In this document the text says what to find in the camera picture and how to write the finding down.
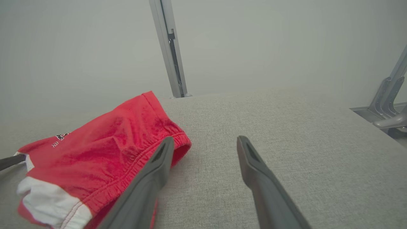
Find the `red garment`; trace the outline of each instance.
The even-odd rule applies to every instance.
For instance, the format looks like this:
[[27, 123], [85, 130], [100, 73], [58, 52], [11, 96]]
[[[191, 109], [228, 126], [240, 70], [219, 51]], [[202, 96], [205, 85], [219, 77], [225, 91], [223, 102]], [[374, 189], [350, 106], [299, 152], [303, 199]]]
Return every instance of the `red garment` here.
[[191, 142], [152, 92], [124, 102], [71, 133], [33, 142], [19, 184], [19, 213], [53, 228], [95, 228], [165, 137], [174, 166]]

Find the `gray wall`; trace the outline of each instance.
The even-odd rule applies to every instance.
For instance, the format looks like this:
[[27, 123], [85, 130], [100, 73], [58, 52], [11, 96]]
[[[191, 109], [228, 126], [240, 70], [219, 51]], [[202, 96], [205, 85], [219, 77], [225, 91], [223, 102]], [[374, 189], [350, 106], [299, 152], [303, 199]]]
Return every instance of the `gray wall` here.
[[[173, 0], [173, 10], [193, 95], [320, 86], [367, 106], [407, 44], [406, 0]], [[0, 122], [171, 96], [148, 0], [0, 0], [0, 80]]]

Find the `red fabric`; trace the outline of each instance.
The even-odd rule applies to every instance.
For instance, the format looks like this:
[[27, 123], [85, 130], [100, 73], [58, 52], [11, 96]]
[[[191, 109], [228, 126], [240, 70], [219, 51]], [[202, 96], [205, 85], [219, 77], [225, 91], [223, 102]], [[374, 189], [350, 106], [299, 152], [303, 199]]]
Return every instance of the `red fabric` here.
[[[90, 209], [93, 219], [86, 228], [91, 229], [168, 136], [174, 138], [174, 166], [191, 142], [147, 92], [69, 134], [33, 142], [19, 152], [29, 154], [34, 165], [27, 176], [58, 185]], [[35, 222], [21, 205], [19, 213]]]

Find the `gray textured fabric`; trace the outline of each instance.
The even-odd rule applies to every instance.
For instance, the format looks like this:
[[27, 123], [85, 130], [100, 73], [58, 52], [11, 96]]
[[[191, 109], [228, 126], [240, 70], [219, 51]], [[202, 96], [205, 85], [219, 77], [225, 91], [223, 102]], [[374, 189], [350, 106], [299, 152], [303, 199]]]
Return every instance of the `gray textured fabric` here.
[[[407, 150], [335, 99], [273, 90], [160, 102], [193, 146], [160, 193], [156, 229], [258, 228], [238, 135], [251, 140], [314, 229], [407, 227]], [[0, 157], [102, 113], [2, 127]], [[0, 228], [37, 228], [16, 214], [24, 172], [0, 172]]]

